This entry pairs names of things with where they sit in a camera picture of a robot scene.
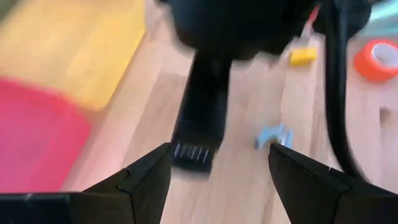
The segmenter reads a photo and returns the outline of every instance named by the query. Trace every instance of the yellow block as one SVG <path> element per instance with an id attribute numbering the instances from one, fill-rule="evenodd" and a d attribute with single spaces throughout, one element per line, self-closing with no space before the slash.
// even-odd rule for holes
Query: yellow block
<path id="1" fill-rule="evenodd" d="M 290 54 L 291 65 L 308 65 L 315 59 L 317 59 L 317 49 L 315 47 L 293 49 Z"/>
<path id="2" fill-rule="evenodd" d="M 143 0 L 21 0 L 0 23 L 1 75 L 100 110 L 144 32 Z"/>

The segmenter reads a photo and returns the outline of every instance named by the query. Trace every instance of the black cable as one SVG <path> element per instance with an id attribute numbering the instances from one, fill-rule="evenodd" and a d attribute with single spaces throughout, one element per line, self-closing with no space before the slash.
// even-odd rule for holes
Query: black cable
<path id="1" fill-rule="evenodd" d="M 325 104 L 326 123 L 333 152 L 343 171 L 365 179 L 348 144 L 345 122 L 347 5 L 349 0 L 323 0 L 325 19 Z"/>

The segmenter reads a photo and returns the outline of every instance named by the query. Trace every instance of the roll of tape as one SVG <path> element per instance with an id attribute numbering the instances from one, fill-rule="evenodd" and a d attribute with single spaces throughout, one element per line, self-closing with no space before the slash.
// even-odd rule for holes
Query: roll of tape
<path id="1" fill-rule="evenodd" d="M 398 44 L 373 40 L 354 56 L 354 68 L 372 82 L 384 82 L 398 75 Z"/>

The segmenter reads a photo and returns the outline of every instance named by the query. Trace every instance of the blue toy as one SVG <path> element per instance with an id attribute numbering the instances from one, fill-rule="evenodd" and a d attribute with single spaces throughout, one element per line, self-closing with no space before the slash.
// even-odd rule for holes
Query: blue toy
<path id="1" fill-rule="evenodd" d="M 255 149 L 262 149 L 269 141 L 277 141 L 288 148 L 293 144 L 293 132 L 283 124 L 274 127 L 265 127 L 254 141 Z"/>

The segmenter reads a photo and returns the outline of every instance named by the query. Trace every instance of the pink fabric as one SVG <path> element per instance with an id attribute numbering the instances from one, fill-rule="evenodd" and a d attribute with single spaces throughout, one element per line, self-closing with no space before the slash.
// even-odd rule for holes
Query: pink fabric
<path id="1" fill-rule="evenodd" d="M 56 192 L 90 133 L 60 95 L 0 79 L 0 192 Z"/>

